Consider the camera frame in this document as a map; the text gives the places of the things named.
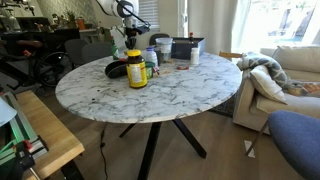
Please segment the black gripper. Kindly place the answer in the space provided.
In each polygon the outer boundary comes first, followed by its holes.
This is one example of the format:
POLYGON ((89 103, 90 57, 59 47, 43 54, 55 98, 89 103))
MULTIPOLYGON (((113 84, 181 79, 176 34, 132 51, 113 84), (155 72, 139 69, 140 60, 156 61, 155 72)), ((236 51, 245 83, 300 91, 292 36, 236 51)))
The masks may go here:
POLYGON ((127 40, 125 41, 125 45, 128 49, 134 49, 136 45, 136 35, 142 35, 150 31, 150 28, 147 26, 140 26, 134 28, 125 28, 125 34, 127 35, 127 40))

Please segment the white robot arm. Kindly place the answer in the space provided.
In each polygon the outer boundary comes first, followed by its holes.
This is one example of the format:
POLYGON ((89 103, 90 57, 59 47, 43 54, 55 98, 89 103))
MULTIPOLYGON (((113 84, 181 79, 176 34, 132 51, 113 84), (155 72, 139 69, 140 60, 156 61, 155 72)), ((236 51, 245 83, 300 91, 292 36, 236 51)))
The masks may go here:
POLYGON ((138 0, 96 0, 104 14, 123 19, 125 45, 128 49, 136 47, 136 35, 142 35, 150 30, 151 24, 138 16, 138 0))

